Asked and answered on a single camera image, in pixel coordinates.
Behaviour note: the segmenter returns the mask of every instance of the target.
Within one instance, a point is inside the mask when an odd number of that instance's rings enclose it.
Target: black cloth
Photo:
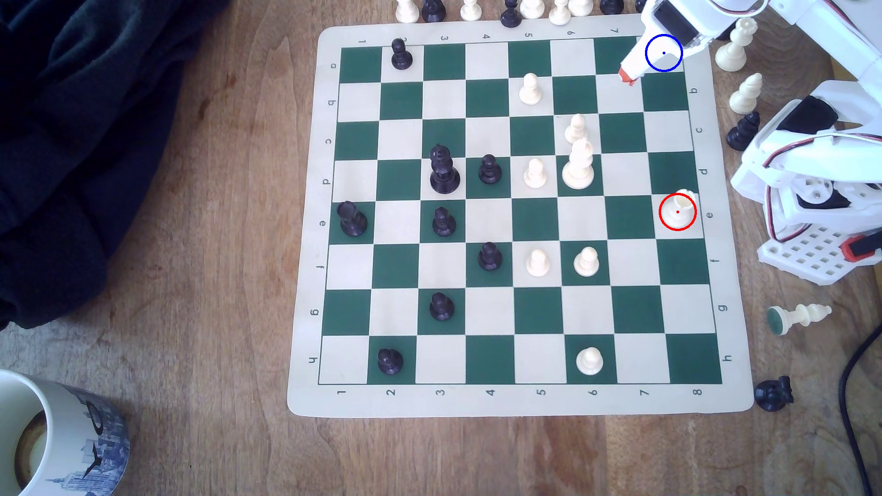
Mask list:
[[[227,2],[0,0],[0,329],[101,292]]]

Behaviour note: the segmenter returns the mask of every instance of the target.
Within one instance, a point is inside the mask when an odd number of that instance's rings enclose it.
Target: chessboard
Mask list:
[[[318,41],[288,407],[310,417],[730,412],[752,405],[747,333],[707,51],[629,86],[638,15],[344,26]],[[392,66],[393,39],[413,63]],[[519,99],[524,76],[541,99]],[[564,130],[585,118],[594,180],[568,187]],[[460,184],[430,185],[430,150]],[[502,179],[478,178],[493,154]],[[540,159],[548,180],[528,187]],[[671,193],[694,222],[665,227]],[[348,236],[352,202],[367,226]],[[456,221],[450,236],[433,213]],[[501,267],[478,264],[485,242]],[[596,274],[575,257],[593,247]],[[535,249],[549,270],[534,276]],[[430,312],[432,295],[453,303]],[[576,356],[596,348],[598,373]],[[381,371],[381,349],[400,353]]]

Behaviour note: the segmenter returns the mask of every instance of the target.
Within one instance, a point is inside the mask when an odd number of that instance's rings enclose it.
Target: blue circle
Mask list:
[[[668,37],[671,40],[676,41],[676,45],[678,47],[680,47],[680,60],[677,60],[676,64],[674,64],[674,66],[671,67],[670,69],[659,69],[658,67],[655,67],[652,62],[649,62],[649,45],[651,45],[653,43],[653,41],[655,41],[656,38],[661,38],[662,36]],[[647,64],[649,64],[650,67],[657,70],[658,72],[671,72],[671,71],[675,70],[677,68],[677,66],[680,65],[681,62],[683,62],[683,45],[680,44],[680,41],[677,38],[671,36],[670,34],[657,34],[657,35],[653,36],[653,38],[651,40],[649,40],[649,43],[647,43],[647,48],[645,50],[643,50],[643,56],[646,58]]]

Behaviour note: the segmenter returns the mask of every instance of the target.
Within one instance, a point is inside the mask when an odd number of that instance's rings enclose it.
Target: green square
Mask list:
[[[456,221],[456,229],[448,237],[435,234],[432,221],[435,209],[444,207]],[[420,243],[463,243],[466,241],[466,201],[464,199],[436,199],[420,202]]]
[[[671,384],[722,384],[716,334],[667,334]]]
[[[466,81],[466,117],[508,116],[508,79]]]
[[[442,292],[453,301],[453,315],[445,321],[435,320],[429,313],[432,295]],[[459,289],[420,289],[419,308],[416,317],[417,334],[465,334],[466,291]]]
[[[554,154],[554,117],[531,116],[509,119],[512,156]]]
[[[686,77],[683,72],[648,72],[640,81],[643,111],[688,110]]]
[[[528,72],[540,78],[551,75],[551,44],[548,40],[508,43],[508,77],[523,78]]]
[[[514,241],[557,239],[557,198],[512,199]]]
[[[419,160],[377,162],[377,201],[420,199]]]
[[[658,239],[662,284],[709,284],[704,239]]]
[[[652,197],[605,197],[607,239],[649,239],[655,237]]]
[[[340,83],[378,83],[383,65],[382,47],[354,47],[340,51]]]
[[[622,60],[634,48],[639,38],[618,36],[594,38],[594,68],[598,74],[618,74]]]
[[[619,334],[663,333],[662,293],[658,286],[613,286],[612,319]]]
[[[416,288],[419,244],[375,244],[372,288]]]
[[[601,150],[605,154],[645,152],[647,136],[643,114],[600,114]]]
[[[597,82],[594,76],[553,78],[555,114],[596,114]]]
[[[368,218],[368,228],[360,236],[352,237],[343,232],[340,226],[340,216],[337,215],[337,206],[340,203],[331,204],[331,217],[328,221],[330,226],[330,234],[328,235],[328,244],[371,244],[374,242],[374,202],[359,201],[355,203],[355,208]]]
[[[325,291],[322,335],[368,335],[370,289]]]
[[[585,375],[576,366],[576,356],[586,348],[597,348],[603,367],[595,375]],[[567,384],[616,384],[616,339],[610,334],[567,334],[564,336]]]
[[[591,246],[597,250],[597,260],[601,266],[597,274],[583,277],[576,272],[573,262],[582,248]],[[608,286],[609,285],[609,252],[606,241],[561,241],[561,280],[564,286]]]
[[[514,384],[514,336],[466,336],[466,384]]]
[[[564,310],[560,288],[515,288],[515,334],[562,334]]]
[[[497,157],[497,165],[502,177],[493,184],[484,184],[478,177],[483,158],[466,159],[466,198],[509,198],[512,196],[511,161],[508,157]]]
[[[422,79],[466,78],[466,45],[425,45],[422,49]]]
[[[334,160],[376,160],[379,121],[337,123]]]
[[[496,287],[512,285],[512,244],[494,244],[502,253],[502,264],[494,270],[484,270],[478,265],[478,253],[483,243],[466,244],[466,287]]]
[[[384,374],[377,366],[377,353],[383,348],[395,349],[404,358],[395,375]],[[368,340],[368,384],[415,384],[416,336],[371,336]]]
[[[564,165],[570,161],[569,155],[557,156],[557,196],[603,196],[603,166],[602,157],[595,155],[591,162],[591,168],[594,169],[594,181],[584,190],[574,190],[567,186],[561,173],[564,171]]]
[[[383,83],[380,120],[422,119],[422,82]]]
[[[438,144],[448,147],[451,157],[466,156],[466,119],[422,121],[422,158],[429,158],[432,147]]]
[[[686,189],[699,192],[699,176],[694,152],[649,154],[649,182],[653,194],[670,195]]]

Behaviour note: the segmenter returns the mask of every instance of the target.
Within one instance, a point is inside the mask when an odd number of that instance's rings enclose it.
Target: red circle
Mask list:
[[[664,219],[662,219],[662,206],[664,205],[664,202],[668,201],[668,198],[670,198],[672,196],[685,197],[692,203],[692,210],[695,211],[695,214],[692,214],[692,222],[689,222],[689,224],[687,224],[686,227],[684,227],[684,228],[680,228],[680,229],[672,228],[668,224],[665,223]],[[664,197],[664,199],[661,201],[661,204],[659,205],[659,220],[661,221],[661,225],[670,229],[670,230],[687,230],[688,228],[692,227],[692,224],[695,223],[695,219],[698,219],[698,218],[699,218],[699,208],[698,208],[698,206],[695,205],[695,200],[690,198],[689,195],[682,194],[682,193],[671,193],[670,195]]]

